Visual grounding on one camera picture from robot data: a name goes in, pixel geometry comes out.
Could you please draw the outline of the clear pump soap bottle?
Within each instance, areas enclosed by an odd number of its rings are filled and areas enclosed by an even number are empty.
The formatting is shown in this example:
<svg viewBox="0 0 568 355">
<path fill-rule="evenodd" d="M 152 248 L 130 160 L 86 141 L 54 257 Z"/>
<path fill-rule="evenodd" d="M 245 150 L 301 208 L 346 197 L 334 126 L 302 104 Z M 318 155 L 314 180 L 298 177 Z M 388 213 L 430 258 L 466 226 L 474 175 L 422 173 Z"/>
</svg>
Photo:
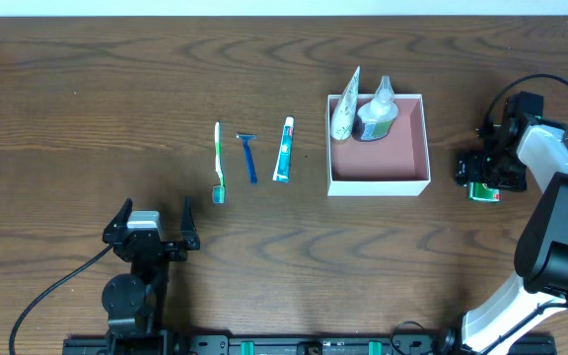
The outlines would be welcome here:
<svg viewBox="0 0 568 355">
<path fill-rule="evenodd" d="M 386 137 L 399 114 L 394 100 L 391 77 L 384 75 L 374 97 L 357 110 L 353 137 L 361 142 L 371 142 Z"/>
</svg>

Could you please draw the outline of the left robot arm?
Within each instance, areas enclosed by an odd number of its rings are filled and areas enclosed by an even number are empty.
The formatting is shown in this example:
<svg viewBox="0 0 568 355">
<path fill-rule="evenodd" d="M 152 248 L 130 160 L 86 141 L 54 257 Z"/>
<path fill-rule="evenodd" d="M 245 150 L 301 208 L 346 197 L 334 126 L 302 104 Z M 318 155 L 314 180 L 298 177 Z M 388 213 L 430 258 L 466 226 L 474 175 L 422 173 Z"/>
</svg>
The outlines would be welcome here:
<svg viewBox="0 0 568 355">
<path fill-rule="evenodd" d="M 190 209 L 183 204 L 180 239 L 165 241 L 160 213 L 135 211 L 126 199 L 103 231 L 103 242 L 130 264 L 128 273 L 105 285 L 102 304 L 107 312 L 105 354 L 186 354 L 188 341 L 162 325 L 169 283 L 169 264 L 187 260 L 200 249 Z"/>
</svg>

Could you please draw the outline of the green white soap bar box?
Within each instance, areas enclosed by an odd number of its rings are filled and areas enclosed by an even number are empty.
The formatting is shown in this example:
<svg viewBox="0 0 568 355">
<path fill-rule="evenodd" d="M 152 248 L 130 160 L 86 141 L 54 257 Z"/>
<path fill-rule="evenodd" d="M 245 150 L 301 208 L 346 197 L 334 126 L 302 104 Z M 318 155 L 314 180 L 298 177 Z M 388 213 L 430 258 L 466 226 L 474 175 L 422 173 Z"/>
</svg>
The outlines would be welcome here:
<svg viewBox="0 0 568 355">
<path fill-rule="evenodd" d="M 500 200 L 498 189 L 490 188 L 485 183 L 470 182 L 467 185 L 467 199 L 483 203 L 497 203 Z"/>
</svg>

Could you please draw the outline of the white floral lotion tube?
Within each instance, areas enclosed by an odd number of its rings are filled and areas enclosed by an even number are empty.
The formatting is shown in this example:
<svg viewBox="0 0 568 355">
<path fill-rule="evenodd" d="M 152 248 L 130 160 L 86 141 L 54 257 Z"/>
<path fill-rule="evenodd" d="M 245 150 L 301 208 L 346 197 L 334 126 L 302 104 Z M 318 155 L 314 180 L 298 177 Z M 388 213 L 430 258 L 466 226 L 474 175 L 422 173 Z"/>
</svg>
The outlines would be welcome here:
<svg viewBox="0 0 568 355">
<path fill-rule="evenodd" d="M 360 67 L 357 67 L 332 113 L 330 137 L 335 141 L 347 140 L 351 135 L 358 100 L 359 77 Z"/>
</svg>

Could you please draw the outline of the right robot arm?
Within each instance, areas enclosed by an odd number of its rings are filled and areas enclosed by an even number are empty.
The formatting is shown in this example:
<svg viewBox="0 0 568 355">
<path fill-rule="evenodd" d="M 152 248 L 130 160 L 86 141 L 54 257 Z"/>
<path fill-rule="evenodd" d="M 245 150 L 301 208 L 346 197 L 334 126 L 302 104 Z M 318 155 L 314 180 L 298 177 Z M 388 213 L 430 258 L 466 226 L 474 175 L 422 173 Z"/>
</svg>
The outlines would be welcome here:
<svg viewBox="0 0 568 355">
<path fill-rule="evenodd" d="M 568 128 L 542 116 L 544 99 L 520 92 L 500 124 L 486 120 L 480 150 L 457 156 L 455 181 L 470 191 L 522 192 L 532 175 L 542 196 L 519 237 L 514 271 L 437 344 L 439 354 L 553 354 L 554 339 L 531 332 L 568 310 Z"/>
</svg>

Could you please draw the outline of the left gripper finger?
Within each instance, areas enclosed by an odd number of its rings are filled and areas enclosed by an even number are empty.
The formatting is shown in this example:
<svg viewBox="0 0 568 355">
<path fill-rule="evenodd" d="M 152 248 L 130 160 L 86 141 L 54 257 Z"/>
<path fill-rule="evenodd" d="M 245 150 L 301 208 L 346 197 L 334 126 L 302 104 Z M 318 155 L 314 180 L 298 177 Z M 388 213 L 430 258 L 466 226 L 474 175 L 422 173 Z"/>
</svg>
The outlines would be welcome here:
<svg viewBox="0 0 568 355">
<path fill-rule="evenodd" d="M 183 202 L 180 220 L 180 233 L 185 242 L 198 241 L 198 234 L 191 214 L 191 202 L 189 197 L 186 197 Z"/>
<path fill-rule="evenodd" d="M 103 230 L 103 242 L 107 245 L 121 243 L 128 235 L 127 223 L 132 213 L 132 199 L 127 198 L 118 213 Z"/>
</svg>

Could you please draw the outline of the teal white toothpaste tube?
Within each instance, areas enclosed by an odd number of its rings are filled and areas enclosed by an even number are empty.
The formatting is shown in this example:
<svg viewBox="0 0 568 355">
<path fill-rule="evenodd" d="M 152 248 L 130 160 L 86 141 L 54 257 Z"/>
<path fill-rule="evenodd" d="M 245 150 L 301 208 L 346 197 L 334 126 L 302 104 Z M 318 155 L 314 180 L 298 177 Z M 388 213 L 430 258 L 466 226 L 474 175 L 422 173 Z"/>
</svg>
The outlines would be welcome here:
<svg viewBox="0 0 568 355">
<path fill-rule="evenodd" d="M 288 182 L 290 180 L 294 122 L 295 118 L 293 116 L 287 116 L 285 119 L 278 151 L 278 158 L 272 178 L 274 181 Z"/>
</svg>

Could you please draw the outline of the green white toothbrush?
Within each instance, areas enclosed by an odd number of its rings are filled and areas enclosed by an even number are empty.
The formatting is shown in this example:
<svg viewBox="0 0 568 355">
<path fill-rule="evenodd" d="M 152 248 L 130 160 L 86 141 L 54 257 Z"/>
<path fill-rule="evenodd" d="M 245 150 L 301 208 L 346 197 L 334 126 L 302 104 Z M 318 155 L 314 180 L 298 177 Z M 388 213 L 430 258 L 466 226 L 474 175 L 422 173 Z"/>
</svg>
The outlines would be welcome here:
<svg viewBox="0 0 568 355">
<path fill-rule="evenodd" d="M 222 170 L 221 160 L 221 126 L 217 121 L 214 126 L 214 145 L 215 145 L 215 172 L 219 179 L 219 183 L 213 187 L 213 202 L 215 204 L 223 204 L 225 202 L 225 179 Z"/>
</svg>

